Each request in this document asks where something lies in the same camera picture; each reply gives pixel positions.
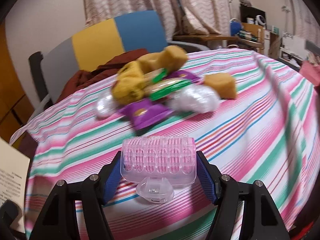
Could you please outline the patterned beige curtain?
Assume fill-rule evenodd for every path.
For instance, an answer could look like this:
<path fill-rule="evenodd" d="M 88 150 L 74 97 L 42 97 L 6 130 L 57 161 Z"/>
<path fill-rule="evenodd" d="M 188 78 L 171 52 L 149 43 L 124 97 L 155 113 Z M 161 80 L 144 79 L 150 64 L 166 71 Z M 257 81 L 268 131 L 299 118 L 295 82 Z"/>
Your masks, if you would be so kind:
<path fill-rule="evenodd" d="M 137 11 L 154 10 L 166 37 L 178 34 L 229 35 L 227 0 L 84 0 L 86 24 Z"/>

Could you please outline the dark red cloth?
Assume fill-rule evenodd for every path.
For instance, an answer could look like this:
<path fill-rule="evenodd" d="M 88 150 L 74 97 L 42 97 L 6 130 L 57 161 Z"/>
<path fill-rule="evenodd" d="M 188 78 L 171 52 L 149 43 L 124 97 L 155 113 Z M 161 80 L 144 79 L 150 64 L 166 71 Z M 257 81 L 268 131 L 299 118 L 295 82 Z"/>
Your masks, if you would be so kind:
<path fill-rule="evenodd" d="M 84 89 L 103 79 L 117 74 L 125 64 L 137 60 L 140 56 L 149 52 L 146 49 L 136 49 L 115 56 L 105 64 L 99 65 L 95 70 L 88 72 L 86 70 L 77 71 L 65 84 L 60 96 L 55 103 L 62 101 L 76 91 Z"/>

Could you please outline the grey yellow blue chair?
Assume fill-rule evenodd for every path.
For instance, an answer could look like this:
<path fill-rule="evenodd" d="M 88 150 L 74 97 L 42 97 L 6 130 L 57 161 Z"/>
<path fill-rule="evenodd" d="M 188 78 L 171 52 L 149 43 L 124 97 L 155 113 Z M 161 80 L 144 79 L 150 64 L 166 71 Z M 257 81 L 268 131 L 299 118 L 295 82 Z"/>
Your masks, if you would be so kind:
<path fill-rule="evenodd" d="M 35 118 L 46 106 L 56 102 L 77 71 L 93 71 L 127 51 L 144 48 L 155 53 L 168 45 L 177 45 L 188 53 L 209 49 L 195 43 L 167 41 L 159 15 L 153 10 L 117 16 L 74 34 L 43 55 L 41 70 L 48 95 L 31 117 Z"/>

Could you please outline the striped pink green tablecloth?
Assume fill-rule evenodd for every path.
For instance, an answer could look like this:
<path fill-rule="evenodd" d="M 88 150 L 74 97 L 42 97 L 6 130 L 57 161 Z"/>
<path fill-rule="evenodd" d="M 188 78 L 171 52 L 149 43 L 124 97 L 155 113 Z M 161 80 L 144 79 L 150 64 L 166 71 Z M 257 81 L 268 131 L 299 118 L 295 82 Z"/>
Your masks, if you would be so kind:
<path fill-rule="evenodd" d="M 241 49 L 191 53 L 184 68 L 198 76 L 230 74 L 236 99 L 221 101 L 213 114 L 173 115 L 146 134 L 192 137 L 222 173 L 263 181 L 290 228 L 319 172 L 319 97 L 313 84 L 282 63 Z M 28 235 L 58 180 L 72 183 L 98 172 L 134 136 L 119 114 L 95 117 L 99 94 L 114 81 L 112 76 L 75 92 L 22 128 L 38 143 L 25 200 Z M 121 180 L 104 212 L 115 239 L 204 239 L 215 207 L 198 181 L 155 205 Z"/>

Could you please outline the wooden wardrobe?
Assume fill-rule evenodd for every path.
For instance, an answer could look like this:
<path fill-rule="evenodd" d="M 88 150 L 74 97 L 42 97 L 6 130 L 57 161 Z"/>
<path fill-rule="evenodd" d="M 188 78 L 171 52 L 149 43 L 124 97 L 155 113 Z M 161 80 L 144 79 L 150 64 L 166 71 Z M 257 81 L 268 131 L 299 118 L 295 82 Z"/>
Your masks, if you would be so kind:
<path fill-rule="evenodd" d="M 5 35 L 5 24 L 1 23 L 0 39 L 0 99 L 1 99 L 1 138 L 6 142 L 34 112 L 13 66 Z"/>

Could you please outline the purple candy pouch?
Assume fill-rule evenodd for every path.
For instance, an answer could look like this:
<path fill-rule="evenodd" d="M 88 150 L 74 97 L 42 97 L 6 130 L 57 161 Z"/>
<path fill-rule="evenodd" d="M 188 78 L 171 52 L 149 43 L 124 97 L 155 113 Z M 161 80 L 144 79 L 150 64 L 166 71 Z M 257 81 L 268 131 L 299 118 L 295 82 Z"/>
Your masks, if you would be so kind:
<path fill-rule="evenodd" d="M 167 78 L 186 79 L 186 80 L 190 80 L 192 83 L 199 83 L 201 81 L 200 77 L 186 70 L 178 70 L 178 71 L 172 72 L 167 76 Z"/>
<path fill-rule="evenodd" d="M 119 110 L 132 123 L 135 130 L 141 130 L 162 121 L 173 113 L 173 110 L 150 99 L 130 103 Z"/>

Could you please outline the red bedding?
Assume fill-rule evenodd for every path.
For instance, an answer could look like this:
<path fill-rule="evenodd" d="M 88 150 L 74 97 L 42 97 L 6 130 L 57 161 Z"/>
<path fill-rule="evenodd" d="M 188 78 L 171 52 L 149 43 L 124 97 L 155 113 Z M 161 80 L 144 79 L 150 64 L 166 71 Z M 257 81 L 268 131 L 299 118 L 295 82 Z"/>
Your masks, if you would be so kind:
<path fill-rule="evenodd" d="M 299 73 L 308 79 L 315 87 L 320 84 L 320 66 L 313 65 L 309 61 L 303 61 Z"/>

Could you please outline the white bubble-wrap bundle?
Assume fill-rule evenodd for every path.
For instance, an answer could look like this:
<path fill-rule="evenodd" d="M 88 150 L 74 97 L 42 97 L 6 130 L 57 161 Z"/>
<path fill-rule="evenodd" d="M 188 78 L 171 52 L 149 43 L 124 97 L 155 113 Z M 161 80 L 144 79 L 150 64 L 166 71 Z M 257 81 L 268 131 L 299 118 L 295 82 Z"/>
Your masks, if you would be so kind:
<path fill-rule="evenodd" d="M 174 92 L 167 105 L 178 112 L 214 112 L 220 105 L 220 96 L 208 86 L 191 84 Z"/>
<path fill-rule="evenodd" d="M 119 110 L 119 105 L 110 93 L 103 93 L 97 99 L 95 113 L 97 118 L 108 118 Z"/>

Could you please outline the cream printed carton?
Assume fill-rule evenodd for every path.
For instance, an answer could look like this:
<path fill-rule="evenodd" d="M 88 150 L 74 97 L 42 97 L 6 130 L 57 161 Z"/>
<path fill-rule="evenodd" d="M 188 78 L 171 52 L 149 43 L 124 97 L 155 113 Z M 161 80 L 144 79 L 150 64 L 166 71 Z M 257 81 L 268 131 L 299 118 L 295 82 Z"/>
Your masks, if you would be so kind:
<path fill-rule="evenodd" d="M 18 206 L 18 216 L 11 227 L 24 233 L 25 187 L 30 159 L 3 139 L 0 145 L 0 155 L 1 204 L 9 199 Z"/>

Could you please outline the green-edged snack packet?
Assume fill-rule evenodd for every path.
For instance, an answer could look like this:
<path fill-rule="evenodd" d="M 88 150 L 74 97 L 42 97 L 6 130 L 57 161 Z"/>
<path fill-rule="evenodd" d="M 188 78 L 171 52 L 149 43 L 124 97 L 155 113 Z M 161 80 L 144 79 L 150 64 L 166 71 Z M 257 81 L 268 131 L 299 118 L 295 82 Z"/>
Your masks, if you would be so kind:
<path fill-rule="evenodd" d="M 151 100 L 160 100 L 169 94 L 176 92 L 192 82 L 189 79 L 184 79 L 182 77 L 172 77 L 166 79 L 167 70 L 163 69 L 155 77 L 152 77 L 148 85 L 144 88 L 144 94 Z"/>

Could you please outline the wooden side shelf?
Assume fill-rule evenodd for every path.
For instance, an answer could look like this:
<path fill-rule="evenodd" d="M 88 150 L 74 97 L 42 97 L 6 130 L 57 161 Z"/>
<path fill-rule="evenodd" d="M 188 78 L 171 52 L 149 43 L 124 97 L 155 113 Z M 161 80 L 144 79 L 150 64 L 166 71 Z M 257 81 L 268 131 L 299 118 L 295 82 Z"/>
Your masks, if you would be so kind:
<path fill-rule="evenodd" d="M 265 30 L 260 25 L 241 23 L 241 30 L 246 32 L 245 35 L 223 35 L 223 34 L 194 34 L 194 35 L 175 35 L 174 41 L 189 42 L 207 46 L 211 49 L 227 47 L 245 48 L 255 50 L 264 54 L 265 50 Z"/>

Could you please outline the yellow plush toy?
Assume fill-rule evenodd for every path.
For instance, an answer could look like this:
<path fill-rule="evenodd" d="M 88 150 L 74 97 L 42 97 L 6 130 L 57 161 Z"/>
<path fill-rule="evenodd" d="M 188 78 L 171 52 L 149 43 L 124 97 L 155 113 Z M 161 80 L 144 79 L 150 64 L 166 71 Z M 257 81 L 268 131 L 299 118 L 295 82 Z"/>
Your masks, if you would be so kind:
<path fill-rule="evenodd" d="M 111 93 L 117 103 L 128 105 L 144 98 L 145 87 L 146 81 L 140 63 L 131 61 L 118 71 Z"/>

